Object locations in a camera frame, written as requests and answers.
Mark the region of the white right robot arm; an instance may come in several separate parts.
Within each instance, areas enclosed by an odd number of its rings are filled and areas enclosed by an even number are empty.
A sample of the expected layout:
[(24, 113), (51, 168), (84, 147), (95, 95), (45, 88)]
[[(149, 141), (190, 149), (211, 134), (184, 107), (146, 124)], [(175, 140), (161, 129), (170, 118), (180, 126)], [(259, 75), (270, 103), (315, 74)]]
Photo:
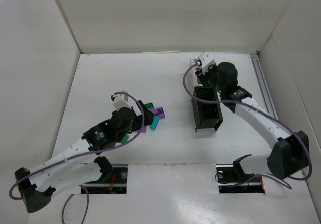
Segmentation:
[(200, 83), (212, 87), (220, 101), (232, 113), (245, 120), (271, 147), (267, 168), (275, 177), (285, 179), (294, 173), (311, 168), (308, 136), (294, 132), (282, 125), (265, 111), (252, 94), (238, 84), (238, 71), (234, 64), (214, 60), (197, 62), (200, 70), (195, 73)]

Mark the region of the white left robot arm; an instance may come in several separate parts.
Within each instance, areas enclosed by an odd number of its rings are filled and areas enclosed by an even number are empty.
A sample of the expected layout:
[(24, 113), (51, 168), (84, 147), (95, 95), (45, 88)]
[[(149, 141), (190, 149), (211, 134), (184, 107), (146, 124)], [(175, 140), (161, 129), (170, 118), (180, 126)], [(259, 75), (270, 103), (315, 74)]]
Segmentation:
[(151, 125), (154, 113), (144, 108), (137, 115), (131, 108), (115, 110), (112, 117), (86, 131), (74, 144), (45, 163), (15, 172), (18, 191), (27, 213), (47, 206), (62, 192), (91, 181), (108, 181), (114, 169), (101, 155), (142, 126)]

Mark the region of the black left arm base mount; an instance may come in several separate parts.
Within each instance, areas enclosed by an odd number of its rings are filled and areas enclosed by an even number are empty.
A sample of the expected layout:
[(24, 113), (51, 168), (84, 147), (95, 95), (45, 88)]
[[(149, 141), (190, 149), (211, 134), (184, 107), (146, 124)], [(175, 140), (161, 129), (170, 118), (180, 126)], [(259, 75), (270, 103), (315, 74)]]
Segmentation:
[(112, 165), (106, 157), (97, 157), (100, 177), (84, 183), (89, 194), (127, 194), (128, 165)]

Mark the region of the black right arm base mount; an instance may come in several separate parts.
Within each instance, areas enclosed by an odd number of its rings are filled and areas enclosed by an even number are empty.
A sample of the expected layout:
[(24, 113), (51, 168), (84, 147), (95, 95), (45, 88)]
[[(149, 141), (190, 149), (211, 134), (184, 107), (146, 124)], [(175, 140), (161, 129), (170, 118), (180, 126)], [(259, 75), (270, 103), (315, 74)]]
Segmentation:
[(265, 193), (262, 178), (254, 173), (246, 174), (237, 165), (216, 165), (215, 179), (220, 194)]

